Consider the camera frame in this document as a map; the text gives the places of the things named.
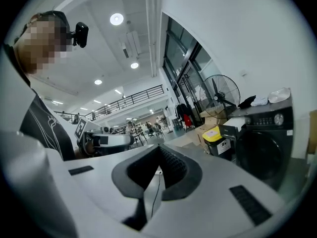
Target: black cable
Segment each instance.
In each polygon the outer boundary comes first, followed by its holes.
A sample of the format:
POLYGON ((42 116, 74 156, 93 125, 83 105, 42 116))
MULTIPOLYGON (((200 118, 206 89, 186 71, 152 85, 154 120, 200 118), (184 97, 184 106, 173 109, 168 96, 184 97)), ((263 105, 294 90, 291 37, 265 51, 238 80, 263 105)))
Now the black cable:
POLYGON ((162 173, 162 171, 159 173, 159 178, 158 178, 158 180, 159 180, 159 182, 158 182, 158 190, 157 190, 157 194, 155 195, 155 198, 154 198, 154 202, 153 202, 153 206, 152 206, 152 215, 151 215, 151 217, 153 217, 153 209, 154 209, 154 203, 155 203, 155 200, 156 200, 156 198, 157 198, 157 196, 158 196, 158 193, 159 193, 159 184, 160 184, 160 174, 162 173))

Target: black camera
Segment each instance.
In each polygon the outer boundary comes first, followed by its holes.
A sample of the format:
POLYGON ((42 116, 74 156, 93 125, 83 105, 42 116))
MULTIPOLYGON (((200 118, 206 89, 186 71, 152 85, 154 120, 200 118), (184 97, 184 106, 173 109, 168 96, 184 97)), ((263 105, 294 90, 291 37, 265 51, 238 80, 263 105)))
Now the black camera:
POLYGON ((77 44, 84 48, 87 44, 87 36, 88 36, 88 26, 85 25, 83 22, 78 22, 76 24, 75 31, 72 32, 72 38, 74 38, 73 46, 77 44))

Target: yellow container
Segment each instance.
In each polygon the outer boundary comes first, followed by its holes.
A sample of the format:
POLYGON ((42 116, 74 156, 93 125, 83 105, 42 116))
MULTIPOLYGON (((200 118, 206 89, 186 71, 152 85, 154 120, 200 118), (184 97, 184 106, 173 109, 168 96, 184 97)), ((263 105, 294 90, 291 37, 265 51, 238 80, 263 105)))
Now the yellow container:
POLYGON ((220 135, 219 127, 216 126, 215 128, 207 130, 203 134, 203 139, 205 139, 208 142, 216 142, 219 139, 222 139, 222 136, 220 135))

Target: black washing machine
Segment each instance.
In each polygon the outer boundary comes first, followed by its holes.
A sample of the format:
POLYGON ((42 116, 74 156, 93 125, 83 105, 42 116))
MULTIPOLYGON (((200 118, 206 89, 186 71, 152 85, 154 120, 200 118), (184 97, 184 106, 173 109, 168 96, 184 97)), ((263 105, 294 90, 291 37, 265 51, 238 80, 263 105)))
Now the black washing machine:
POLYGON ((237 164, 278 190, 291 157, 293 145, 292 100, 235 111, 246 124, 236 141, 237 164))

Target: black railing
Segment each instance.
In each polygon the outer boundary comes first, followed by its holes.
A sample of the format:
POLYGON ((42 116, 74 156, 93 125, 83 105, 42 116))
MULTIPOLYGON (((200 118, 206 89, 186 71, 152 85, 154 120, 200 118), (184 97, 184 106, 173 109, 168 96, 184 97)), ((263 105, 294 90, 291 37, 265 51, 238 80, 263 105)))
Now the black railing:
MULTIPOLYGON (((127 96, 126 98, 123 98, 121 100, 109 103, 108 105, 95 110, 95 112, 93 113, 89 113, 85 116, 79 115, 79 118, 84 117, 88 120, 96 120, 98 118, 104 117, 118 110, 122 110, 128 106, 131 106, 141 101, 161 95, 163 93, 164 91, 163 91, 162 85, 158 85, 158 86, 149 88, 145 91, 127 96)), ((74 116, 76 115, 76 114, 62 113, 57 111, 55 111, 55 113, 59 114, 61 117, 63 117, 67 121, 70 121, 71 123, 73 123, 74 116)))
POLYGON ((58 111, 54 111, 55 113, 57 113, 58 115, 60 115, 60 117, 64 118, 66 121, 70 122, 70 123, 74 123, 75 120, 75 116, 76 114, 70 114, 70 113, 63 113, 63 112, 58 112, 58 111))

